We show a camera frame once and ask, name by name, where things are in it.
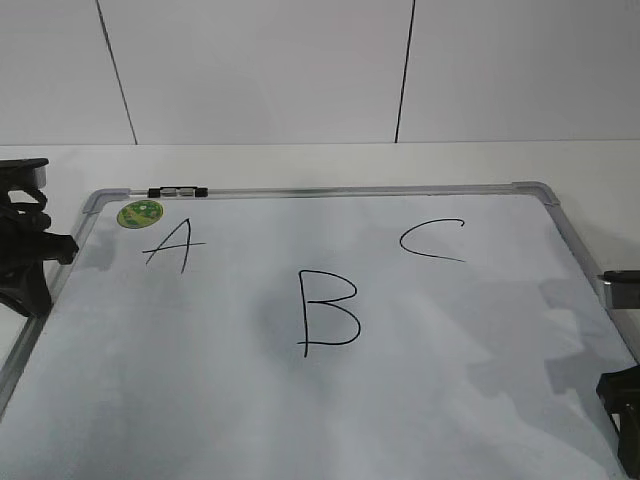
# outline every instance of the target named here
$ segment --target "white table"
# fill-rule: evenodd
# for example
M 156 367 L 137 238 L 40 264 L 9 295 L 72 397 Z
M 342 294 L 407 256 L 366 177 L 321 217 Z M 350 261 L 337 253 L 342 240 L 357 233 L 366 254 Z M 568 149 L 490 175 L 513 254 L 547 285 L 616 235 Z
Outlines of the white table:
M 292 146 L 0 147 L 47 157 L 51 231 L 68 233 L 84 200 L 109 187 L 406 186 L 542 181 L 600 267 L 640 268 L 640 141 Z M 0 362 L 23 319 L 0 309 Z

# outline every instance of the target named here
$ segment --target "whiteboard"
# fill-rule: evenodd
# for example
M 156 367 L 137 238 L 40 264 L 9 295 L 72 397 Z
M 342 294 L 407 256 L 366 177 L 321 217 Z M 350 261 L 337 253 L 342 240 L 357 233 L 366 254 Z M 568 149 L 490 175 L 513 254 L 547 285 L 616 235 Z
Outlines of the whiteboard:
M 537 198 L 172 199 L 139 230 L 129 201 L 5 411 L 1 478 L 622 475 L 594 388 L 634 362 Z M 188 257 L 158 250 L 186 219 Z

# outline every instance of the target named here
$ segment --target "green magnet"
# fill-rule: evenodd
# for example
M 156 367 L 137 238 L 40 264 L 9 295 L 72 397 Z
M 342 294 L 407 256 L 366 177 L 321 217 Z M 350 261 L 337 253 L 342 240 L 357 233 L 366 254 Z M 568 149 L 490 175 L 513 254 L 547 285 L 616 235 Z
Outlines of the green magnet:
M 145 228 L 162 218 L 162 205 L 153 200 L 130 203 L 118 212 L 118 223 L 124 228 Z

